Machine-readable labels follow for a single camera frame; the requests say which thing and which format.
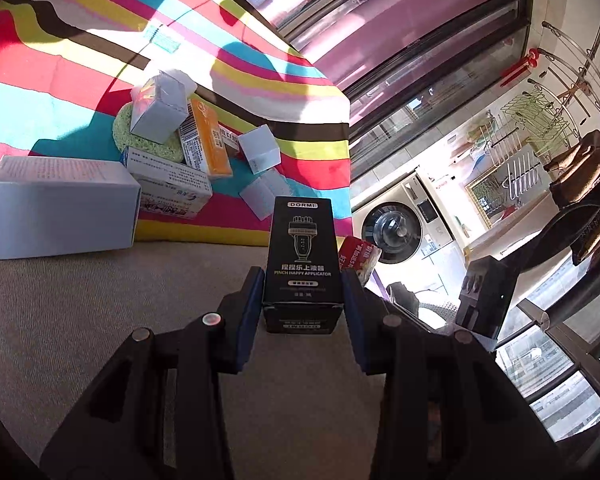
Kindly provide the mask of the red blue product box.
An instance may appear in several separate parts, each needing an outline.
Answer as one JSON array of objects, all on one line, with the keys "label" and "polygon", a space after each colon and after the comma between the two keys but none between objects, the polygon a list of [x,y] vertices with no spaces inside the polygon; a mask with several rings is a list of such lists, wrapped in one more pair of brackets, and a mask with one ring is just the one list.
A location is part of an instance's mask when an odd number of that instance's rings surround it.
[{"label": "red blue product box", "polygon": [[347,236],[338,252],[340,270],[353,270],[362,285],[372,276],[373,270],[381,256],[381,249],[355,236]]}]

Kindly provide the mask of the black applicator box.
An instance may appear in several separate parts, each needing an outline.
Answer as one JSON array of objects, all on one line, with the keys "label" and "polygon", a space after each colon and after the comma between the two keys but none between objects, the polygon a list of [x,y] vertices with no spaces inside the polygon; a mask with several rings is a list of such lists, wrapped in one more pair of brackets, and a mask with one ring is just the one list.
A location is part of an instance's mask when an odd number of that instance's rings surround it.
[{"label": "black applicator box", "polygon": [[332,203],[326,198],[276,197],[262,304],[272,334],[334,331],[343,289]]}]

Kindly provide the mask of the white blue text box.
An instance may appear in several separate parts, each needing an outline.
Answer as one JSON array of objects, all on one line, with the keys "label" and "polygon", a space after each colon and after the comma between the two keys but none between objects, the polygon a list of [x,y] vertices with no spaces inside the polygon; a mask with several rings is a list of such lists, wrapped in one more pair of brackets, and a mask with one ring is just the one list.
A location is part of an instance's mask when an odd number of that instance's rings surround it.
[{"label": "white blue text box", "polygon": [[142,189],[143,212],[191,219],[211,200],[212,186],[203,171],[130,146],[122,152],[121,161]]}]

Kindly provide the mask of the white foam block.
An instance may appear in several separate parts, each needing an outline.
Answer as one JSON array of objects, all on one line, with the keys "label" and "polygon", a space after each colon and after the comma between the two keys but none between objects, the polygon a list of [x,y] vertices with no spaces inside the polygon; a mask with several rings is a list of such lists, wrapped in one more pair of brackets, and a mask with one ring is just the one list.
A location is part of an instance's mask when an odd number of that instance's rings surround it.
[{"label": "white foam block", "polygon": [[287,180],[275,168],[262,172],[239,193],[240,198],[259,220],[265,220],[274,212],[277,196],[293,195]]}]

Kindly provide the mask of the white box with printed text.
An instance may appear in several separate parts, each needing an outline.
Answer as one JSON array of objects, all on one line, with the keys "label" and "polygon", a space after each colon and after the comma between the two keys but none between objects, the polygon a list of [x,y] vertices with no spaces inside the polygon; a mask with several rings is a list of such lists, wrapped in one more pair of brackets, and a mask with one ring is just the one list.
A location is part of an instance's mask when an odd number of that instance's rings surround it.
[{"label": "white box with printed text", "polygon": [[140,185],[121,162],[0,160],[0,260],[129,248],[139,210]]}]

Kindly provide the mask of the small white box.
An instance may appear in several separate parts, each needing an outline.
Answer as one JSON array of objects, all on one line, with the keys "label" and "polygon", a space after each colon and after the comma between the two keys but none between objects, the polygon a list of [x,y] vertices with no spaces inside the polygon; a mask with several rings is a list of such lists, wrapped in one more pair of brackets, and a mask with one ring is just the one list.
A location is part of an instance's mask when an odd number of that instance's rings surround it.
[{"label": "small white box", "polygon": [[241,134],[238,143],[254,174],[272,169],[282,161],[279,146],[268,125]]}]

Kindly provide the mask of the orange tissue pack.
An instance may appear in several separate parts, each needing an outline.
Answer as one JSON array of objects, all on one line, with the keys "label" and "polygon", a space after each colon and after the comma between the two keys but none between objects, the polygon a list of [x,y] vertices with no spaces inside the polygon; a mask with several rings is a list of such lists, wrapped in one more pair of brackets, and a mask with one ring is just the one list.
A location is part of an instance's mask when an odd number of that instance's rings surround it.
[{"label": "orange tissue pack", "polygon": [[188,116],[178,127],[186,165],[210,179],[233,177],[215,110],[196,96],[187,102]]}]

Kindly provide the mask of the white cube box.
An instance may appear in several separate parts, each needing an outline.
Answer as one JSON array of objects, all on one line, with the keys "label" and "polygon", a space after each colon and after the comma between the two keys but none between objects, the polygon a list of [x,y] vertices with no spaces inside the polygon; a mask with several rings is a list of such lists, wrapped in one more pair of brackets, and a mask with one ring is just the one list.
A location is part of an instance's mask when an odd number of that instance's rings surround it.
[{"label": "white cube box", "polygon": [[188,98],[196,89],[196,82],[181,70],[159,70],[131,91],[130,131],[145,140],[165,144],[187,118]]}]

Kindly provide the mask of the black cloth on chair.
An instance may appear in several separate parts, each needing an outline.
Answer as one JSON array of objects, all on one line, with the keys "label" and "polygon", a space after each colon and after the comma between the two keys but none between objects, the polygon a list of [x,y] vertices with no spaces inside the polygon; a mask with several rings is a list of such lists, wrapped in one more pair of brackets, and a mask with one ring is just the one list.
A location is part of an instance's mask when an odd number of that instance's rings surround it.
[{"label": "black cloth on chair", "polygon": [[401,312],[418,317],[420,302],[414,292],[408,290],[401,282],[391,283],[386,287],[391,302]]}]

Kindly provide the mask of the gold washing machine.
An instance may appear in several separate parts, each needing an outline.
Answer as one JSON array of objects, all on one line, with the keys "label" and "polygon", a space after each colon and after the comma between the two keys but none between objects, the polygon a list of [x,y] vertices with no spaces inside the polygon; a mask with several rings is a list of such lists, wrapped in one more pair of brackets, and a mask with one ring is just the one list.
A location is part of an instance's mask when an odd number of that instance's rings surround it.
[{"label": "gold washing machine", "polygon": [[416,172],[353,213],[354,235],[381,250],[380,263],[422,259],[454,240],[441,211]]}]

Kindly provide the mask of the teal small box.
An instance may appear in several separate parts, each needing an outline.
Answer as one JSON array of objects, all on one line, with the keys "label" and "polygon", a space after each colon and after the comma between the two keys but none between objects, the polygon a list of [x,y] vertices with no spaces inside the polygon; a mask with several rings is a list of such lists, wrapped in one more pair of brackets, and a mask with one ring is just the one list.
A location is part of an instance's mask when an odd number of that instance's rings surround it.
[{"label": "teal small box", "polygon": [[173,39],[164,30],[156,29],[149,35],[149,41],[156,47],[165,50],[168,53],[174,53],[180,47],[181,43]]}]

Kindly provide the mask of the striped colourful cushion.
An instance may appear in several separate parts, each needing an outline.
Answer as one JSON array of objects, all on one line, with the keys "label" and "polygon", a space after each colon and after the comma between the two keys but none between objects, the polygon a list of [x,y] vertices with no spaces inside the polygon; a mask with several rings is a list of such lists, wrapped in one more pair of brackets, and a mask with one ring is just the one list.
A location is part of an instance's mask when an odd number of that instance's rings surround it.
[{"label": "striped colourful cushion", "polygon": [[[178,50],[151,44],[156,29]],[[171,68],[221,126],[268,125],[292,192],[329,200],[352,233],[349,100],[247,0],[0,0],[0,159],[118,159],[114,118]]]}]

